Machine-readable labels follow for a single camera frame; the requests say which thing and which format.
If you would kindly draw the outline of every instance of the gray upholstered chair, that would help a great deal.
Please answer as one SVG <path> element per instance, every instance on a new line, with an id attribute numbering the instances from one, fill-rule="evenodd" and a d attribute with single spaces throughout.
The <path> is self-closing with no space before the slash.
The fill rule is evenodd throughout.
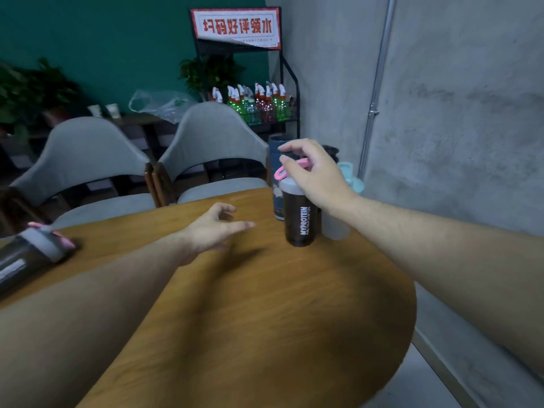
<path id="1" fill-rule="evenodd" d="M 176 136 L 153 170 L 153 181 L 163 206 L 170 201 L 186 203 L 248 189 L 266 188 L 256 177 L 220 180 L 175 195 L 172 181 L 190 167 L 219 159 L 251 159 L 266 166 L 268 145 L 230 106 L 204 102 L 183 116 Z"/>
<path id="2" fill-rule="evenodd" d="M 78 117 L 56 126 L 36 164 L 10 184 L 14 201 L 34 219 L 47 221 L 35 209 L 73 186 L 120 176 L 144 176 L 150 193 L 119 196 L 82 205 L 61 215 L 54 228 L 82 225 L 159 207 L 149 158 L 113 123 Z"/>

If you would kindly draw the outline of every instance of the clear plastic bag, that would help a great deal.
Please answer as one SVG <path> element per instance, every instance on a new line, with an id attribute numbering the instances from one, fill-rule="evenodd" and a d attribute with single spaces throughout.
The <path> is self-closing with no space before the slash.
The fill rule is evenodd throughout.
<path id="1" fill-rule="evenodd" d="M 136 90 L 128 103 L 128 108 L 138 113 L 149 113 L 176 124 L 194 104 L 196 101 L 193 97 L 179 91 Z"/>

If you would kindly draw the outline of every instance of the chair seat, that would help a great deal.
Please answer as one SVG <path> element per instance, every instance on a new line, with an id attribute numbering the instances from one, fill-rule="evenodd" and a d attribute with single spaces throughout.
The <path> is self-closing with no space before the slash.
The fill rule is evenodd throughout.
<path id="1" fill-rule="evenodd" d="M 62 229 L 63 227 L 83 225 L 132 213 L 150 211 L 154 208 L 153 197 L 149 193 L 119 196 L 72 209 L 59 216 L 51 226 L 54 229 Z"/>
<path id="2" fill-rule="evenodd" d="M 177 203 L 187 203 L 208 197 L 227 195 L 242 190 L 267 188 L 268 184 L 257 177 L 239 177 L 236 179 L 220 180 L 191 188 L 183 192 Z"/>

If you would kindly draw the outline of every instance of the sign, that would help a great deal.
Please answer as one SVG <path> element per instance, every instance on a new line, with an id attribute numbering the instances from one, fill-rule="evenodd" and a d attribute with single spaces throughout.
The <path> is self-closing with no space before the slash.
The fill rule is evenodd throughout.
<path id="1" fill-rule="evenodd" d="M 194 9 L 191 15 L 197 39 L 281 48 L 278 8 Z"/>

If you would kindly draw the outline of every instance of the green plant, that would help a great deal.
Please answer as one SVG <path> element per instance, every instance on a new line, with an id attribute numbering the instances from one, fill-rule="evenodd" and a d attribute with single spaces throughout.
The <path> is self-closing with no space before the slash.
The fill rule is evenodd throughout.
<path id="1" fill-rule="evenodd" d="M 24 69 L 0 62 L 0 123 L 12 125 L 21 140 L 28 137 L 27 126 L 35 124 L 43 111 L 68 104 L 79 95 L 79 86 L 59 68 L 44 58 L 38 66 Z"/>
<path id="2" fill-rule="evenodd" d="M 226 91 L 228 85 L 236 85 L 239 75 L 245 70 L 244 66 L 237 65 L 232 54 L 228 56 L 203 56 L 202 67 L 209 90 L 217 87 L 221 92 Z M 186 79 L 187 88 L 200 94 L 207 94 L 200 79 L 199 65 L 196 59 L 183 60 L 180 64 L 181 77 Z"/>

